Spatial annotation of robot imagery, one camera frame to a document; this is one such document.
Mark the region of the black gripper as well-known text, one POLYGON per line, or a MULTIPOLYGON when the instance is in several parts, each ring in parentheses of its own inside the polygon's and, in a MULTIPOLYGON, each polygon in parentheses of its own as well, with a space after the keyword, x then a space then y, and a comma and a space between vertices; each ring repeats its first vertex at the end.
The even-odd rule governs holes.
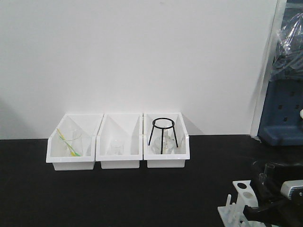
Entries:
POLYGON ((273 179, 273 183, 264 188, 254 177, 251 187, 257 197, 259 207, 244 206, 243 214, 247 219, 269 219, 265 223, 267 227, 302 227, 303 226, 303 204, 295 203, 295 199, 303 201, 303 190, 295 190, 292 200, 283 199, 280 192, 281 185, 273 179))

